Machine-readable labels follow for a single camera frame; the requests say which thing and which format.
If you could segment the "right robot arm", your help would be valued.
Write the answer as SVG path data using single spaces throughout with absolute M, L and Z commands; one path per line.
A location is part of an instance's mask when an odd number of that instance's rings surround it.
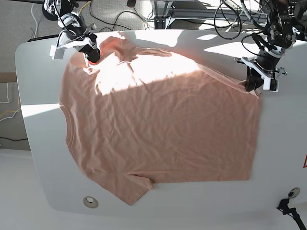
M 74 48 L 83 53 L 85 58 L 96 63 L 100 59 L 100 50 L 97 45 L 97 36 L 94 23 L 87 26 L 77 8 L 75 0 L 45 0 L 43 4 L 44 15 L 49 19 L 58 20 L 61 31 L 55 45 L 50 48 L 49 55 L 53 60 L 61 60 L 66 49 Z

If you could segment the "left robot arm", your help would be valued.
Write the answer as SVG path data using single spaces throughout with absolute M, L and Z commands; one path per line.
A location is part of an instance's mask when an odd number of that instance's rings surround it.
M 254 58 L 236 58 L 235 61 L 247 67 L 245 90 L 253 92 L 259 87 L 265 91 L 279 90 L 279 76 L 287 75 L 278 62 L 296 41 L 307 39 L 307 2 L 305 0 L 261 0 L 259 5 L 266 15 L 265 26 L 259 25 L 243 1 L 245 15 L 259 32 L 249 35 L 259 48 Z

